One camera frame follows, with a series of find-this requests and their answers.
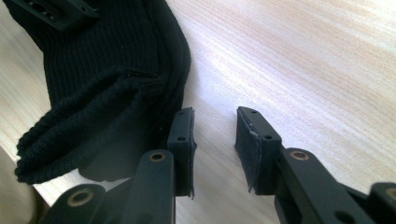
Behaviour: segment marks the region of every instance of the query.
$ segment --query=black knit fabric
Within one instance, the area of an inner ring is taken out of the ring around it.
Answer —
[[[181,108],[187,42],[163,0],[98,0],[101,19],[61,33],[4,0],[44,53],[51,110],[17,145],[19,181],[79,168],[94,180],[134,173]]]

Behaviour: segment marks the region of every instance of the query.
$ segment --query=wooden table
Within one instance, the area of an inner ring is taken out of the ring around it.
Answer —
[[[278,223],[273,197],[248,193],[233,148],[236,108],[260,111],[285,147],[318,156],[368,192],[396,181],[396,4],[362,0],[168,0],[188,39],[184,106],[195,109],[196,197],[177,223]],[[0,146],[50,109],[42,54],[0,4]],[[53,204],[89,182],[72,172],[36,185]]]

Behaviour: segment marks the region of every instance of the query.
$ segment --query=black plastic bracket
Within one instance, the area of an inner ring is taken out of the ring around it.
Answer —
[[[63,32],[75,32],[99,19],[97,8],[83,0],[11,0]]]
[[[280,136],[256,110],[237,110],[235,148],[248,189],[273,194],[286,223],[395,223],[396,184],[377,183],[369,196],[338,183],[314,154],[285,149]]]
[[[151,150],[135,176],[108,192],[99,185],[74,187],[56,201],[41,223],[174,224],[175,197],[193,195],[194,111],[179,110],[168,149]]]

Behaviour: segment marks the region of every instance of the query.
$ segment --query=black glove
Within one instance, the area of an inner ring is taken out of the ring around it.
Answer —
[[[167,135],[190,70],[166,2],[97,0],[101,18],[74,33],[4,2],[44,53],[51,102],[17,145],[19,181],[41,183],[76,168],[94,180],[132,175]]]

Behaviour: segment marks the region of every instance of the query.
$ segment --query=light wood surface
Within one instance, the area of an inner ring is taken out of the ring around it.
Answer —
[[[177,223],[278,223],[273,197],[248,193],[233,148],[236,108],[260,111],[285,147],[307,149],[340,182],[396,182],[394,1],[168,0],[188,39],[184,106],[195,109],[196,197]],[[50,109],[42,54],[0,4],[0,146]],[[49,204],[87,182],[36,185]]]

